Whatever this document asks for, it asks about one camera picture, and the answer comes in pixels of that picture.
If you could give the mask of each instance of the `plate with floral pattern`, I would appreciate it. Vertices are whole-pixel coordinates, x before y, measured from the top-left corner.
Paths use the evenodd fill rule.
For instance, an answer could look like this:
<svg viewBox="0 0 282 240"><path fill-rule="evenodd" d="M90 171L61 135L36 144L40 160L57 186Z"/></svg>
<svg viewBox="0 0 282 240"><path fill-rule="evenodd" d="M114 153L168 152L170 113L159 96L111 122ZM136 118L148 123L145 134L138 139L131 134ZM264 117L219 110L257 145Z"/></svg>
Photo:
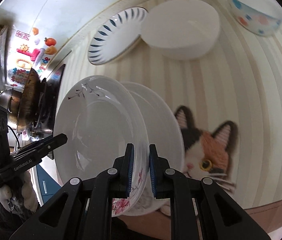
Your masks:
<svg viewBox="0 0 282 240"><path fill-rule="evenodd" d="M57 113L54 134L68 137L54 150L57 170L65 184L73 177L96 177L123 156L127 143L134 145L130 196L113 199L112 216L138 201L149 171L149 141L137 103L123 85L105 76L90 76L75 84Z"/></svg>
<svg viewBox="0 0 282 240"><path fill-rule="evenodd" d="M164 100L153 90L134 82L121 82L136 101L148 133L149 144L155 144L158 156L169 161L171 168L182 171L184 145L177 119ZM167 199L155 199L150 174L137 203L125 215L142 216L161 208Z"/></svg>

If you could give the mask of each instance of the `stainless steel pot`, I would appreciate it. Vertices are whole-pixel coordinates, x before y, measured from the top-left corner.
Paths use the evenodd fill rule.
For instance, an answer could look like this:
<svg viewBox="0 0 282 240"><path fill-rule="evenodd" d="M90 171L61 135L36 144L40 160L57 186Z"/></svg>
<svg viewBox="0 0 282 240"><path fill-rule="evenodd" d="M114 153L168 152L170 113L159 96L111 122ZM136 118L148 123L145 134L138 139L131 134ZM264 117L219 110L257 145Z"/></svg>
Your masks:
<svg viewBox="0 0 282 240"><path fill-rule="evenodd" d="M14 89L6 89L0 95L0 106L9 111L8 125L13 129L17 129L17 119L20 107L22 93Z"/></svg>

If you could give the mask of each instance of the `white plate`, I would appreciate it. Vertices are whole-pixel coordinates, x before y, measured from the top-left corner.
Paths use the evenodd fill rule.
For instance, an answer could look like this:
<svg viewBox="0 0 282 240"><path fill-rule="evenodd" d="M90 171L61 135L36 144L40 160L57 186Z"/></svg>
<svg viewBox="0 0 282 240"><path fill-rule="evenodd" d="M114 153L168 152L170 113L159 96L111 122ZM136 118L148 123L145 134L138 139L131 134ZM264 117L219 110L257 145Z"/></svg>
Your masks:
<svg viewBox="0 0 282 240"><path fill-rule="evenodd" d="M200 0L170 0L154 7L141 38L164 56L190 60L208 53L220 33L218 12Z"/></svg>
<svg viewBox="0 0 282 240"><path fill-rule="evenodd" d="M155 144L158 156L166 158L170 167L181 171L184 165L183 139L177 119L164 100L151 89L133 82L121 82L133 96L143 116L150 144ZM166 203L166 199L155 199L151 189L150 175L142 196L127 216L151 213Z"/></svg>
<svg viewBox="0 0 282 240"><path fill-rule="evenodd" d="M75 84L57 113L54 135L64 133L68 142L54 150L57 170L65 184L111 168L134 144L132 187L128 199L114 199L112 216L129 210L145 187L149 170L149 142L137 103L116 80L91 76Z"/></svg>
<svg viewBox="0 0 282 240"><path fill-rule="evenodd" d="M91 40L88 59L93 65L102 65L117 59L133 48L141 35L141 23L148 14L142 7L132 7L113 15Z"/></svg>

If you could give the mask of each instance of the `cat picture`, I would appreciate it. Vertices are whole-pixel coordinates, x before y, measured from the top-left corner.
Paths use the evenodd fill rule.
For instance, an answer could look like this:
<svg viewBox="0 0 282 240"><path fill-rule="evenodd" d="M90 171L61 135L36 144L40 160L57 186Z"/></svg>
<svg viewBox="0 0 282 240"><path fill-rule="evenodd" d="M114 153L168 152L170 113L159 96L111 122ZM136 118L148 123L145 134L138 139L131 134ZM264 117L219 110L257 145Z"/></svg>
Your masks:
<svg viewBox="0 0 282 240"><path fill-rule="evenodd" d="M185 176L197 180L210 177L225 191L233 191L235 184L227 180L227 177L231 164L230 153L237 138L237 125L226 121L212 133L200 130L195 126L192 112L186 106L180 106L175 117L185 148L185 164L182 170ZM170 203L160 210L170 216Z"/></svg>

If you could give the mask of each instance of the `kitchen cabinet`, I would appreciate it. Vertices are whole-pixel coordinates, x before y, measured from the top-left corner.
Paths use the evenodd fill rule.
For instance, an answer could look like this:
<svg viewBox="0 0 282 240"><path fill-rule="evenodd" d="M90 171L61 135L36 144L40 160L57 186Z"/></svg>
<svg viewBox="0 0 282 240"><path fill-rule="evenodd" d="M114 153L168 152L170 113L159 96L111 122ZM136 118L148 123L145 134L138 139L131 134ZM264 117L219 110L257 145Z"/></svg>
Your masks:
<svg viewBox="0 0 282 240"><path fill-rule="evenodd" d="M49 174L40 166L36 166L37 174L38 174L38 183L39 188L42 196L43 203L56 193L61 186L57 184L54 179L52 179Z"/></svg>

